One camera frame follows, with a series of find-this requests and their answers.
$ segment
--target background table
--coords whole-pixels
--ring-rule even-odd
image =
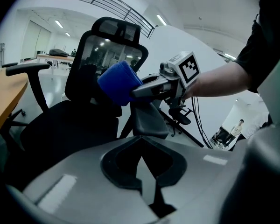
[[[18,104],[28,85],[26,73],[7,77],[5,68],[0,71],[0,129]]]

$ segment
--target chair headrest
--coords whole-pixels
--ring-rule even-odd
[[[139,44],[141,27],[127,21],[102,17],[92,25],[92,34],[116,43]]]

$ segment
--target black bag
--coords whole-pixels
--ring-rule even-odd
[[[51,56],[62,56],[62,57],[68,57],[69,54],[67,54],[66,52],[64,52],[63,50],[60,49],[51,49],[49,54]]]

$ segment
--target desk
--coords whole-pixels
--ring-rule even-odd
[[[7,77],[5,68],[0,71],[0,129],[18,104],[28,85],[26,73]]]
[[[50,55],[44,55],[44,54],[38,54],[36,56],[36,62],[40,63],[40,59],[45,59],[47,61],[52,61],[53,65],[51,67],[52,69],[52,76],[54,74],[54,66],[55,66],[55,62],[69,62],[72,63],[74,61],[74,57],[68,56],[68,57],[63,57],[63,56],[50,56]]]

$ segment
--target blue object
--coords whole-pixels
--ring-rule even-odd
[[[143,82],[126,61],[118,62],[105,71],[98,79],[98,84],[106,95],[120,106],[126,106],[131,101],[130,92]]]

